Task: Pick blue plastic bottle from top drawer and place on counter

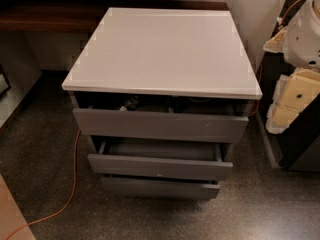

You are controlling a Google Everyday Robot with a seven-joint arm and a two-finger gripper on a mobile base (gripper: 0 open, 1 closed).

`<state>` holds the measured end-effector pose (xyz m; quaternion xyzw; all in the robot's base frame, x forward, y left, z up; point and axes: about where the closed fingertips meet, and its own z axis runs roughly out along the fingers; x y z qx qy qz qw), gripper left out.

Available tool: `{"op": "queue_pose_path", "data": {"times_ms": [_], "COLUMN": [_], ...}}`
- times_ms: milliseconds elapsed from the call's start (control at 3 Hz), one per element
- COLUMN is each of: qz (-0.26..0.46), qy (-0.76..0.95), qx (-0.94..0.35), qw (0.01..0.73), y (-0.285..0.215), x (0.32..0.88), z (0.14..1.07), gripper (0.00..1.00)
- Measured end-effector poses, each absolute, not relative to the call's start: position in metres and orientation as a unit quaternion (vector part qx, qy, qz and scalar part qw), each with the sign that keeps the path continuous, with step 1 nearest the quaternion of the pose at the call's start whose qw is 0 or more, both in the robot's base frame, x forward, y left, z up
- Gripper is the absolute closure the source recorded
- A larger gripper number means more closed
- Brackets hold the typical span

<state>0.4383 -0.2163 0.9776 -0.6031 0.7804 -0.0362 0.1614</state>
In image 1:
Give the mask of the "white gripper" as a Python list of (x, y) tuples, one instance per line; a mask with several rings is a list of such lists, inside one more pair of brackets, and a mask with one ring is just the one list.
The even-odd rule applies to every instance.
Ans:
[(266, 41), (263, 50), (284, 52), (287, 63), (301, 67), (290, 76), (280, 76), (267, 112), (267, 131), (281, 134), (320, 94), (320, 0), (306, 0), (287, 28)]

